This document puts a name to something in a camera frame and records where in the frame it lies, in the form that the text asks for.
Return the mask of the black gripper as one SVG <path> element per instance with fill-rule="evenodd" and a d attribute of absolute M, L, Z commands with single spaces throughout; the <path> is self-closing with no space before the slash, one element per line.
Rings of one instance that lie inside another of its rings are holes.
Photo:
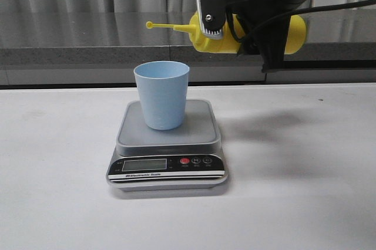
<path fill-rule="evenodd" d="M 282 69 L 290 12 L 306 0 L 196 0 L 200 30 L 209 39 L 222 39 L 226 22 L 240 43 L 239 55 L 260 54 L 263 71 Z"/>

